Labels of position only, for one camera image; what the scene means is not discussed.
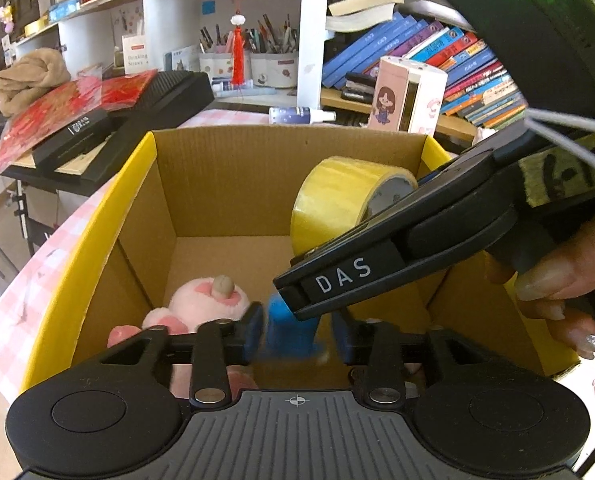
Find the white cable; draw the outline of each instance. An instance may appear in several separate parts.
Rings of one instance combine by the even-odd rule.
[[[586,130],[588,132],[595,133],[595,119],[589,119],[587,117],[580,117],[572,114],[551,112],[549,110],[537,110],[535,108],[528,108],[526,110],[526,115],[531,119],[535,119],[536,121],[560,124],[562,126],[570,126],[572,128],[579,128],[580,130]]]
[[[546,140],[549,140],[556,146],[560,146],[564,148],[567,152],[572,153],[580,160],[586,162],[591,168],[595,168],[595,154],[591,153],[589,150],[580,146],[574,140],[569,139],[565,135],[562,135],[560,132],[556,132],[552,128],[548,126],[544,126],[533,119],[525,118],[524,122],[526,126],[528,126],[531,130],[535,133],[544,137]]]

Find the pink plush toy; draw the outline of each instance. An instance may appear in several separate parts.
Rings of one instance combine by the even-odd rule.
[[[228,276],[191,280],[175,291],[168,308],[156,308],[149,312],[142,322],[142,329],[124,325],[111,330],[107,346],[111,347],[155,325],[165,325],[169,334],[178,335],[197,332],[201,324],[216,319],[238,320],[244,316],[249,304],[244,291]],[[244,367],[229,366],[228,381],[234,399],[243,388],[257,388]],[[191,365],[174,365],[171,393],[180,399],[188,399],[190,384]]]

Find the red tassel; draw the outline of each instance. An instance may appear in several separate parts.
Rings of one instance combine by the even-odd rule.
[[[244,40],[242,39],[242,29],[238,25],[233,36],[233,85],[244,84]]]

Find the gray ribbed panel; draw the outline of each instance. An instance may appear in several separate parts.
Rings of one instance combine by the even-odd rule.
[[[245,392],[228,410],[193,416],[178,442],[117,480],[476,480],[422,447],[399,415],[350,392]],[[574,480],[570,471],[548,480]],[[27,474],[23,480],[40,480]]]

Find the pen holder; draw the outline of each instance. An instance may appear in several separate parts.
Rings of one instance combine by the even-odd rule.
[[[233,73],[233,54],[200,54],[200,70],[209,74],[209,78],[227,77]],[[252,78],[251,57],[244,52],[244,79]]]
[[[255,86],[295,88],[298,86],[298,53],[251,54]]]

